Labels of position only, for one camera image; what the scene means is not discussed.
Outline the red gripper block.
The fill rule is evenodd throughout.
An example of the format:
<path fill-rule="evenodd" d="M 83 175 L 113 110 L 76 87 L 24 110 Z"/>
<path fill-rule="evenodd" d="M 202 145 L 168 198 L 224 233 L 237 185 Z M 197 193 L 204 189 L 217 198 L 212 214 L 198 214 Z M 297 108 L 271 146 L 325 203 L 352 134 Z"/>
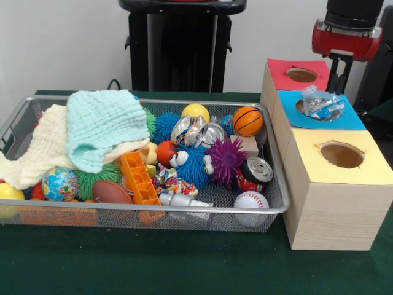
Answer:
<path fill-rule="evenodd" d="M 329 57 L 332 60 L 326 92 L 344 94 L 348 77 L 351 72 L 353 59 L 355 61 L 370 61 L 376 55 L 382 41 L 383 30 L 377 26 L 366 31 L 348 31 L 326 25 L 318 19 L 313 28 L 312 50 L 320 55 L 342 53 L 352 55 L 352 58 Z M 338 63 L 345 63 L 343 73 L 338 77 Z"/>

